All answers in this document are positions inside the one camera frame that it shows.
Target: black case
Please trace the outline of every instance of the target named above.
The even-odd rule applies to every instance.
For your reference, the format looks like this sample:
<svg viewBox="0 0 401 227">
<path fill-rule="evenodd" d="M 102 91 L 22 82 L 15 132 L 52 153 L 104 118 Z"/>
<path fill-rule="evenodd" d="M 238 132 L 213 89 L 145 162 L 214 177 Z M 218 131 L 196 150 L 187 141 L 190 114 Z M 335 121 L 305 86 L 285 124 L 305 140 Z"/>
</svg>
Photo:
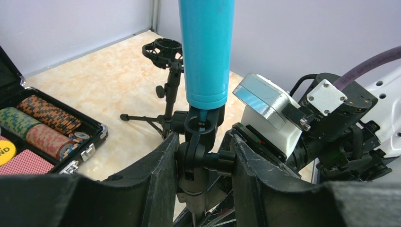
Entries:
<svg viewBox="0 0 401 227">
<path fill-rule="evenodd" d="M 4 128 L 1 128 L 1 135 L 15 144 L 17 147 L 17 154 L 24 149 L 29 149 L 52 163 L 54 167 L 49 173 L 75 173 L 79 168 L 79 165 L 87 161 L 95 153 L 96 148 L 106 140 L 108 136 L 107 126 L 36 88 L 25 87 L 25 83 L 25 78 L 21 75 L 19 70 L 0 46 L 0 109 L 5 107 L 16 107 L 25 98 L 31 95 L 36 95 L 47 102 L 52 103 L 56 107 L 76 116 L 82 121 L 77 130 L 85 131 L 88 134 L 91 134 L 92 137 L 91 139 L 84 141 L 78 149 L 74 150 L 65 159 L 59 161 Z"/>
</svg>

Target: tripod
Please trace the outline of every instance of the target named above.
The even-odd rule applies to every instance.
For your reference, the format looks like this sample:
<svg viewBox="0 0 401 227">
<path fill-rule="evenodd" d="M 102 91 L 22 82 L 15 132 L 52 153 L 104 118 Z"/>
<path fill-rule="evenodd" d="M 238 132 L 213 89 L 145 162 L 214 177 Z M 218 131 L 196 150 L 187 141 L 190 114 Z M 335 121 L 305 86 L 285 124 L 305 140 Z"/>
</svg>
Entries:
<svg viewBox="0 0 401 227">
<path fill-rule="evenodd" d="M 130 116 L 126 113 L 120 115 L 121 120 L 146 121 L 165 139 L 172 131 L 173 120 L 183 122 L 186 114 L 177 111 L 173 116 L 174 103 L 177 98 L 177 91 L 180 85 L 181 73 L 183 70 L 183 50 L 179 42 L 171 39 L 156 39 L 150 44 L 142 47 L 142 54 L 151 59 L 153 64 L 161 69 L 169 68 L 167 83 L 156 87 L 158 98 L 166 97 L 166 109 L 164 115 L 155 117 Z"/>
</svg>

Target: bolt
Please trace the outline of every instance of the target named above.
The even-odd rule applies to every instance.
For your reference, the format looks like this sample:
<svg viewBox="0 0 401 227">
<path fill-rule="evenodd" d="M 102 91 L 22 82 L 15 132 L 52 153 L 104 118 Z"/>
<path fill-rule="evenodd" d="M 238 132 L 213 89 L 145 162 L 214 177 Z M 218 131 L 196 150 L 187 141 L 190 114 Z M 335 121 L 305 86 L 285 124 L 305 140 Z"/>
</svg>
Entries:
<svg viewBox="0 0 401 227">
<path fill-rule="evenodd" d="M 309 124 L 306 124 L 304 130 L 309 131 L 310 129 L 311 129 L 311 126 Z"/>
<path fill-rule="evenodd" d="M 301 125 L 305 125 L 306 123 L 308 123 L 308 120 L 305 119 L 304 117 L 299 120 L 299 124 Z"/>
</svg>

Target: beige table surface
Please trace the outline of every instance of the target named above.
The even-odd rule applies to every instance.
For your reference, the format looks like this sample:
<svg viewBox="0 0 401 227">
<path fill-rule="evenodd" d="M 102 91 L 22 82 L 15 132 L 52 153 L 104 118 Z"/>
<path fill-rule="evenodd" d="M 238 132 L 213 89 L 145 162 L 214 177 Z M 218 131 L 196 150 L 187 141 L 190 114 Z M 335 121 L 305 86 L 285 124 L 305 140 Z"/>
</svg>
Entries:
<svg viewBox="0 0 401 227">
<path fill-rule="evenodd" d="M 74 61 L 67 62 L 27 79 L 26 85 L 59 99 L 67 105 L 108 126 L 109 137 L 78 172 L 103 180 L 156 148 L 160 135 L 146 122 L 120 120 L 120 114 L 157 117 L 164 113 L 165 100 L 159 99 L 155 86 L 167 81 L 168 70 L 155 67 L 142 55 L 142 46 L 159 35 L 148 31 Z M 229 95 L 224 123 L 220 126 L 218 149 L 225 131 L 241 121 L 244 104 L 232 91 L 242 77 L 230 73 Z M 174 110 L 188 110 L 182 76 Z M 311 169 L 300 172 L 310 180 Z M 184 207 L 177 203 L 174 216 Z"/>
</svg>

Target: cyan tube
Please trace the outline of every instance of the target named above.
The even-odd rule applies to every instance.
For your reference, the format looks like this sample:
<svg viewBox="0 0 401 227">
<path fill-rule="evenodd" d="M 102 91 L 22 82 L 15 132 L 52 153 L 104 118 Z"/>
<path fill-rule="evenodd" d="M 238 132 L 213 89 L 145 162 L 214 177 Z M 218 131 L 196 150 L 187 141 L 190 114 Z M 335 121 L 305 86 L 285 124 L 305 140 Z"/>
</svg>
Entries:
<svg viewBox="0 0 401 227">
<path fill-rule="evenodd" d="M 223 106 L 228 95 L 234 0 L 179 0 L 188 103 Z"/>
</svg>

